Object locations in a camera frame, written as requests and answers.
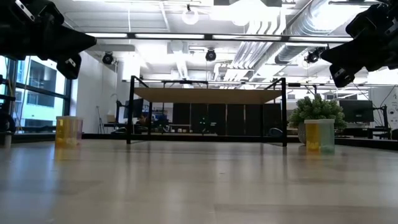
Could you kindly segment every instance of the black metal frame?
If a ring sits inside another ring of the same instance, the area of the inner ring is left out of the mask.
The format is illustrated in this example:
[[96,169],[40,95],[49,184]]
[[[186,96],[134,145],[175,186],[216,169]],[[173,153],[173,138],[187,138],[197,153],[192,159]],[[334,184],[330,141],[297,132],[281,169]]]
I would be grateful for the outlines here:
[[[136,80],[145,86],[146,88],[150,88],[147,84],[145,84],[140,78],[136,76],[131,76],[130,80],[130,94],[129,94],[129,105],[128,105],[128,119],[127,119],[127,132],[126,132],[126,143],[131,144],[132,140],[132,129],[133,129],[133,123],[132,123],[132,115],[133,115],[133,102],[134,102],[134,90],[135,90],[135,83]],[[165,88],[166,83],[182,83],[182,84],[192,84],[192,83],[202,83],[206,84],[208,88],[208,82],[206,81],[190,81],[190,80],[167,80],[163,81],[163,87]],[[138,136],[134,135],[134,140],[146,140],[146,141],[151,141],[151,140],[161,140],[161,141],[226,141],[226,142],[281,142],[282,146],[287,146],[288,139],[287,139],[287,108],[286,108],[286,78],[280,78],[271,85],[269,85],[265,90],[272,88],[276,85],[282,85],[282,137],[281,138],[271,138],[271,137],[264,137],[264,117],[263,117],[263,112],[264,112],[264,105],[261,104],[260,107],[260,136],[184,136],[178,135],[178,136],[152,136],[151,131],[152,131],[152,103],[149,102],[149,126],[148,126],[148,135],[146,136]]]
[[[268,90],[269,88],[273,87],[275,89],[275,86],[280,82],[280,84],[282,85],[282,145],[283,146],[287,146],[287,105],[286,105],[286,78],[280,78],[278,80],[276,80],[274,83],[272,83],[271,85],[265,87],[264,90]],[[264,105],[261,105],[261,112],[264,111]],[[262,113],[261,113],[261,130],[262,132],[263,130],[263,125],[264,125],[264,121],[262,118]]]

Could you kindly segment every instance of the white wall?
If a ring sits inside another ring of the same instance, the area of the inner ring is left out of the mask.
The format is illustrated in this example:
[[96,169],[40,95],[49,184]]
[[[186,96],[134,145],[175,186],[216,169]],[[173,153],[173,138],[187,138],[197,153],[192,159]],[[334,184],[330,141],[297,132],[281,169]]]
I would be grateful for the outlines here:
[[77,80],[72,82],[71,115],[83,118],[83,132],[97,133],[99,115],[103,123],[107,123],[106,115],[115,114],[116,78],[114,71],[105,67],[95,58],[82,52],[81,67]]

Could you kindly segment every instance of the light fixture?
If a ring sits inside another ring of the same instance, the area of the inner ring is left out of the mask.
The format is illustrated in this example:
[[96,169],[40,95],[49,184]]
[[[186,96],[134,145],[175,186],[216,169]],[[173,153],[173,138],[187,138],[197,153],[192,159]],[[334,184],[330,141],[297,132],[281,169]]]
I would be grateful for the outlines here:
[[280,41],[281,36],[273,35],[213,35],[213,39],[218,40],[251,40],[251,41]]
[[[107,3],[147,3],[147,4],[158,4],[160,1],[151,0],[72,0],[72,1],[85,1],[85,2],[107,2]],[[163,1],[164,4],[201,4],[201,1],[179,1],[179,0],[168,0]]]
[[86,33],[86,34],[98,38],[127,38],[126,33]]
[[204,34],[136,34],[137,39],[204,39]]
[[242,84],[242,82],[229,82],[229,81],[209,81],[209,84]]
[[[130,79],[124,79],[124,82],[131,82]],[[144,83],[162,83],[161,80],[143,80]]]
[[288,47],[327,47],[328,44],[316,44],[316,43],[286,43]]
[[187,4],[187,8],[182,12],[181,19],[188,25],[194,25],[199,21],[199,12],[196,9],[191,9],[190,5]]
[[315,36],[293,36],[289,37],[289,41],[292,42],[318,42],[318,43],[330,43],[330,44],[343,44],[352,41],[352,37],[315,37]]

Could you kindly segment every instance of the wooden floor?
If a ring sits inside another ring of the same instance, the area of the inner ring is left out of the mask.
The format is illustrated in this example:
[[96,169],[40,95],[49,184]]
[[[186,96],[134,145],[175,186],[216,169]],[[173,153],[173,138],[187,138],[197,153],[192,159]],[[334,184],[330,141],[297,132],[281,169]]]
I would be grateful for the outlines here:
[[398,153],[83,141],[0,151],[0,223],[397,223]]

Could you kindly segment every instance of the person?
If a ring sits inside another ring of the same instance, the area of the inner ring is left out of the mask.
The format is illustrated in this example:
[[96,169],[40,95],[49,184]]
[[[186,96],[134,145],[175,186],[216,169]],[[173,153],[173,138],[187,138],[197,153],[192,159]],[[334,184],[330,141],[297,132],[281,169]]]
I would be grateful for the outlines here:
[[147,113],[142,113],[141,116],[138,118],[138,121],[136,122],[136,124],[140,124],[141,126],[147,126],[149,119],[147,119],[148,114]]

